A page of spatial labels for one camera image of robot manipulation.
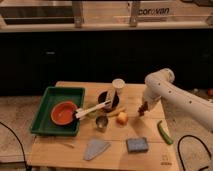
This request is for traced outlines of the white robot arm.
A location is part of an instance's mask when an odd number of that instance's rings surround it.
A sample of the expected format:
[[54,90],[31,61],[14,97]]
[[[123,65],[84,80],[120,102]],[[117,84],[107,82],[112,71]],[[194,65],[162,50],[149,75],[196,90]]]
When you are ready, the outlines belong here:
[[148,74],[145,77],[142,105],[151,111],[161,98],[165,98],[213,133],[213,103],[176,87],[174,79],[175,75],[169,68]]

